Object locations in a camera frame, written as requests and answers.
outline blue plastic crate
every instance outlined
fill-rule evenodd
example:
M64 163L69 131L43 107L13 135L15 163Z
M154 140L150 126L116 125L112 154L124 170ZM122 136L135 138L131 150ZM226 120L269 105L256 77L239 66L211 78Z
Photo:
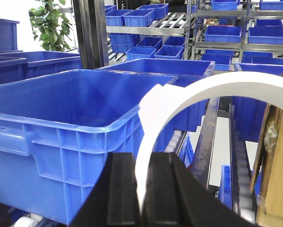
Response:
M270 52L251 52L251 51L244 51L242 56L242 63L251 63L252 57L266 57L272 58L273 53Z
M124 26L124 15L132 12L131 9L116 9L105 15L107 26Z
M283 58L252 57L254 64L283 65Z
M184 163L185 167L189 167L189 165L192 163L194 158L194 151L189 136L186 137L182 145L182 149L178 154L178 157Z
M227 25L227 19L226 18L220 18L219 19L219 24L220 25Z
M165 42L165 46L184 46L185 37L171 36Z
M219 200L232 209L232 187L231 187L231 166L222 165L221 166L221 181L220 190L218 194Z
M241 27L231 26L208 26L204 39L207 42L230 42L239 43L241 40Z
M283 27L279 27L279 26L250 27L248 43L283 45Z
M0 52L17 50L18 21L0 19Z
M109 13L111 11L114 11L117 9L116 5L109 5L109 6L104 6L104 11L105 13Z
M111 46L114 53L126 53L135 44L112 44Z
M204 61L215 61L215 70L228 71L230 69L230 64L232 63L232 56L222 55L222 54L203 54L201 60Z
M162 59L182 59L184 47L181 46L162 46L155 54L155 58Z
M153 37L146 37L141 40L139 43L136 44L138 47L153 47L156 50L162 47L162 38L153 38Z
M150 47L132 47L126 54L128 61L139 58L154 58L155 48Z
M211 0L212 10L236 10L237 0Z
M256 26L283 26L281 20L256 20Z
M140 41L138 34L111 33L109 37L111 44L136 44Z
M235 69L236 71L265 72L275 75L283 73L283 65L236 63ZM238 100L239 110L235 117L239 137L243 140L258 142L266 103L245 97L238 97Z
M0 56L26 58L27 63L23 64L24 79L81 69L80 56L77 53L36 51L0 53Z
M211 76L215 63L211 61L138 59L100 68L110 71L129 71L152 75L173 75L179 77L175 85L186 87L202 78ZM173 120L173 128L181 131L196 131L201 124L206 101L199 102L177 114Z
M0 84L24 79L23 64L25 58L0 57Z
M155 11L155 20L160 20L166 17L169 13L169 4L153 4L153 5L144 5L139 7L137 10L151 9Z
M280 1L260 0L260 10L283 10L283 0Z
M142 97L176 79L71 70L0 85L0 202L69 224L107 153L137 155Z
M134 10L123 16L125 25L129 27L147 27L155 19L154 12L154 10L150 9Z
M208 54L222 54L222 55L230 55L233 56L235 51L228 51L228 50L206 50L204 53Z

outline gray metal frame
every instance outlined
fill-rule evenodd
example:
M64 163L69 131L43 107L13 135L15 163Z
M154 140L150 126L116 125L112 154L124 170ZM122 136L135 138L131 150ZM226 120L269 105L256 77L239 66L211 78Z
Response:
M201 20L201 23L195 23L193 41L189 45L192 46L191 59L199 58L198 54L203 49L221 49L221 50L235 50L239 51L239 61L241 62L243 51L261 51L274 52L283 54L283 45L270 44L249 44L247 43L247 31L249 20L251 19L283 19L283 11L263 11L252 9L252 1L247 0L243 2L246 9L243 10L206 10L204 9L205 0L194 0L196 3L196 12L194 14L195 21ZM218 43L218 42L204 42L204 18L234 18L240 19L242 26L242 38L240 43Z
M83 69L108 65L104 0L73 0Z

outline plant leaf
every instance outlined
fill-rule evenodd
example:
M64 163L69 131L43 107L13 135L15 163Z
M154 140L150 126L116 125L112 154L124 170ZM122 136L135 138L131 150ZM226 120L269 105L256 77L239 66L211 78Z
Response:
M41 47L44 48L46 51L50 50L50 45L48 43L42 43Z
M35 19L34 19L34 21L35 21L35 23L36 24L42 24L43 23L43 17L36 17Z
M61 3L61 5L65 5L66 4L66 0L58 0L60 3Z
M57 41L58 37L54 32L51 32L48 34L48 41L51 45L54 45L55 42Z

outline shelf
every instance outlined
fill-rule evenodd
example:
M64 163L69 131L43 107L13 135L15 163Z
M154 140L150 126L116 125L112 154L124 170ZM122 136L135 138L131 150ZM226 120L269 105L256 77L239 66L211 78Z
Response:
M241 49L241 43L223 43L223 42L202 42L198 41L195 42L195 48L198 49L224 49L224 50L240 50Z
M169 13L164 19L155 21L150 27L107 26L107 33L182 36L185 34L186 24L186 13Z
M249 18L261 18L261 19L282 19L283 20L283 10L277 11L264 11L264 10L251 10L249 12Z
M245 51L263 51L263 52L278 52L283 53L283 45L272 44L242 44L242 49Z
M198 10L198 17L236 17L242 18L246 16L246 10Z

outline white roller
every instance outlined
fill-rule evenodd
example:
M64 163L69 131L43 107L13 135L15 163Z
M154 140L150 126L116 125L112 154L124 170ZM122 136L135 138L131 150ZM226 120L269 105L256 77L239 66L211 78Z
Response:
M230 72L199 80L187 87L153 87L141 100L138 112L145 133L135 167L140 211L146 193L149 159L160 131L186 107L219 96L256 98L283 109L283 78L260 72Z
M14 224L14 227L34 227L36 226L37 221L28 218L28 217L21 217L17 222Z
M40 222L43 219L42 216L39 216L37 214L32 214L32 213L30 215L30 218L34 219L37 222Z

